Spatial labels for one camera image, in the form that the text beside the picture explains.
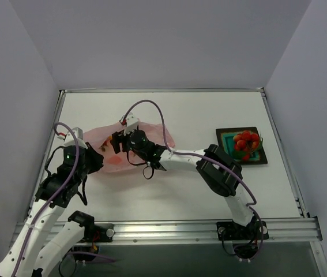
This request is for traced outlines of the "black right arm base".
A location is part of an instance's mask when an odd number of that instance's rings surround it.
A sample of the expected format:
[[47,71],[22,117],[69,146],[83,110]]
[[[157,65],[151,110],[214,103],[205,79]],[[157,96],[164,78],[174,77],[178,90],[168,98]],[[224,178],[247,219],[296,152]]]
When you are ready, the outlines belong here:
[[269,239],[268,228],[264,221],[253,219],[247,226],[239,225],[233,221],[216,223],[217,236],[220,241],[260,241]]

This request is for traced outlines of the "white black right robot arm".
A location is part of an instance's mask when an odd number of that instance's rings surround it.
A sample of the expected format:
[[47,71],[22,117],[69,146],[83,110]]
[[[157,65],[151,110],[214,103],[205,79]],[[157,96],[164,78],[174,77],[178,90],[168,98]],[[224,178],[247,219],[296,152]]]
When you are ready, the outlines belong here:
[[243,181],[242,167],[219,146],[211,144],[195,151],[173,150],[148,140],[143,130],[129,134],[115,132],[111,145],[116,154],[133,152],[152,172],[183,170],[199,173],[211,191],[224,197],[234,223],[243,227],[255,224],[257,214],[253,206],[257,201]]

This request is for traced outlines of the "pink plastic bag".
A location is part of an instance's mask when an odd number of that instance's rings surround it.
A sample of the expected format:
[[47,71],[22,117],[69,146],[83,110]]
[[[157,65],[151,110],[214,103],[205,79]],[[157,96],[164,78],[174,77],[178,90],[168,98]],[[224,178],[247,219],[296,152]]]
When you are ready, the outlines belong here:
[[[163,126],[162,124],[150,124],[140,122],[139,129],[143,130],[150,141],[156,144],[164,145]],[[103,167],[99,170],[100,173],[112,174],[121,173],[123,171],[132,170],[135,167],[127,161],[126,153],[120,152],[115,154],[113,147],[110,145],[105,152],[102,152],[100,145],[112,134],[121,131],[123,126],[118,122],[113,125],[103,126],[89,130],[83,134],[84,141],[89,142],[92,148],[103,155]]]

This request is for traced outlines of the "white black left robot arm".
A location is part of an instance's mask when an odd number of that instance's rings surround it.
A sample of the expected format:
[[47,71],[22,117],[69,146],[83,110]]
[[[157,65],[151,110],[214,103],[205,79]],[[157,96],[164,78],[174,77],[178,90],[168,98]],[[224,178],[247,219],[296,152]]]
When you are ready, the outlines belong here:
[[103,167],[103,156],[88,143],[62,150],[63,162],[40,184],[27,221],[0,262],[0,276],[47,276],[75,243],[94,236],[93,216],[75,211],[61,233],[46,242],[71,199],[76,195],[85,199],[78,189],[84,188],[88,175]]

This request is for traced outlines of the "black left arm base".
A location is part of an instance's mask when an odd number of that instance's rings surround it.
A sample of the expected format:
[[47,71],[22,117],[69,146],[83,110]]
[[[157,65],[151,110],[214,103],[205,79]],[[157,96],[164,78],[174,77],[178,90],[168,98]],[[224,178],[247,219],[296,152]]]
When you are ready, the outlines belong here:
[[84,227],[82,242],[99,243],[112,242],[115,234],[114,225],[111,223],[89,224]]

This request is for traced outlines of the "orange fake fruit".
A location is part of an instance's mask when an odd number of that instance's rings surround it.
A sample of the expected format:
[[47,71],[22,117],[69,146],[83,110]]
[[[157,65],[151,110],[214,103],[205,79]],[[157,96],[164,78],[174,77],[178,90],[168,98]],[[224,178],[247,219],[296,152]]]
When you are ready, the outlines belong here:
[[110,141],[112,140],[112,137],[109,136],[99,147],[99,149],[102,151],[102,152],[105,152],[107,147],[110,145]]

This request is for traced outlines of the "red fake berry cluster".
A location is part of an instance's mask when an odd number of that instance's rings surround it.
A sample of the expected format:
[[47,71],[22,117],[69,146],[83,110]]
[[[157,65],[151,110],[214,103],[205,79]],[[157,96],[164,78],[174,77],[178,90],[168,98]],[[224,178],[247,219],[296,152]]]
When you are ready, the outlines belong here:
[[256,132],[245,130],[233,137],[232,157],[241,162],[260,162],[264,158],[263,138]]

